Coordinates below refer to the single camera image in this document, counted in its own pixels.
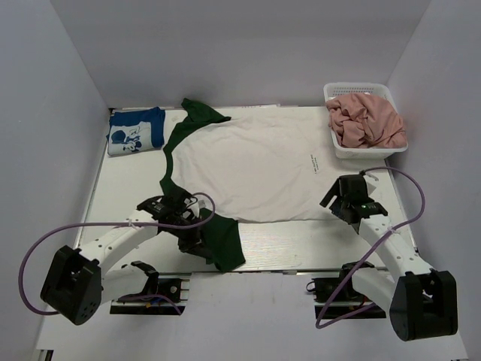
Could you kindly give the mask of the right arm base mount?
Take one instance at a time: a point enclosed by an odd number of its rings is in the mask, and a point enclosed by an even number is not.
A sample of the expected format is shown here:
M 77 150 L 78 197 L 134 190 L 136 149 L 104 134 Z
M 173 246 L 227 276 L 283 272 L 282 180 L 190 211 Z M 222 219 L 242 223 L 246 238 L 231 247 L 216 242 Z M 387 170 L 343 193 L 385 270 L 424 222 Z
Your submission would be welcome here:
M 342 265 L 336 276 L 319 276 L 312 278 L 306 285 L 306 292 L 311 294 L 315 302 L 315 317 L 319 316 L 322 307 L 341 281 L 354 267 L 356 262 Z M 375 305 L 366 295 L 355 291 L 352 281 L 348 281 L 328 306 L 324 319 L 334 320 L 346 315 L 347 319 L 385 319 L 386 313 Z

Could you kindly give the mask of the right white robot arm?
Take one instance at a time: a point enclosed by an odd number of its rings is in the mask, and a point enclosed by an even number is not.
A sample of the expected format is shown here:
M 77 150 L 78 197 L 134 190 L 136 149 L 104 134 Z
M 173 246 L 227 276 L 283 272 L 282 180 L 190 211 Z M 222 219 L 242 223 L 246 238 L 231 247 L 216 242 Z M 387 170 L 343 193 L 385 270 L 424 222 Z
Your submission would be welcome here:
M 340 281 L 316 318 L 324 329 L 335 320 L 323 318 L 338 294 L 350 300 L 361 295 L 370 304 L 351 316 L 381 308 L 402 341 L 454 335 L 458 331 L 457 284 L 448 271 L 438 271 L 426 262 L 399 234 L 399 229 L 421 216 L 392 224 L 388 211 L 371 198 L 367 171 L 340 176 L 320 202 L 350 225 L 371 246 L 357 262 L 346 264 Z

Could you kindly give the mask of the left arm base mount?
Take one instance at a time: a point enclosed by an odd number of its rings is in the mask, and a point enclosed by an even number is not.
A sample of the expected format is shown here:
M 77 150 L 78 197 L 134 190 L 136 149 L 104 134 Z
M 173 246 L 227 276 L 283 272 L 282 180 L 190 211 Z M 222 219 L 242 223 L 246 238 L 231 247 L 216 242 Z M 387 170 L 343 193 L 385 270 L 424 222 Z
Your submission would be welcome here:
M 111 314 L 181 315 L 189 295 L 188 275 L 161 275 L 145 262 L 111 269 L 102 277 L 102 301 Z

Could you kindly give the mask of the pink t shirt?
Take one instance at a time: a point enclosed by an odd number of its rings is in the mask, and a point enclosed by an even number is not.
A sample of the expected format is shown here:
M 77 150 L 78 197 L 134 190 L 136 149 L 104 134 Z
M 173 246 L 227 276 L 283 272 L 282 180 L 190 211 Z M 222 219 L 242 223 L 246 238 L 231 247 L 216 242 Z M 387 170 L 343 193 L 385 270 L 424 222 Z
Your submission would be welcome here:
M 328 100 L 328 126 L 341 147 L 398 149 L 407 146 L 404 120 L 388 100 L 348 93 Z

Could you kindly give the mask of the white and green t shirt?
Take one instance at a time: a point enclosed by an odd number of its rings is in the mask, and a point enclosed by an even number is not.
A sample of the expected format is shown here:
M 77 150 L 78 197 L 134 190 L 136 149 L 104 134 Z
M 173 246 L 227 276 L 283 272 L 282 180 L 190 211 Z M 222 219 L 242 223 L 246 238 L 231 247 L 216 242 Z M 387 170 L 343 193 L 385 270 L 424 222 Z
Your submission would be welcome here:
M 207 262 L 221 272 L 244 264 L 239 223 L 324 220 L 324 129 L 312 116 L 230 117 L 184 99 L 186 118 L 166 145 L 164 194 L 201 193 Z

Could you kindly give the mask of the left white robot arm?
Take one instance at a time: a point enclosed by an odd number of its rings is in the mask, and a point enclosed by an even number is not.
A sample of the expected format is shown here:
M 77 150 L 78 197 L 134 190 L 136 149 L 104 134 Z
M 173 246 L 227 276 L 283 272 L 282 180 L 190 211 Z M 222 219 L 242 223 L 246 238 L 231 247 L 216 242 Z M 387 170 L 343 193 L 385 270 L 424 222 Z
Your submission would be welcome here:
M 110 222 L 111 229 L 102 237 L 77 248 L 57 250 L 41 299 L 77 326 L 111 301 L 171 303 L 159 292 L 159 272 L 153 266 L 140 260 L 120 268 L 115 265 L 161 232 L 176 237 L 181 252 L 211 258 L 203 229 L 215 210 L 214 201 L 206 193 L 179 191 L 142 201 L 124 221 Z

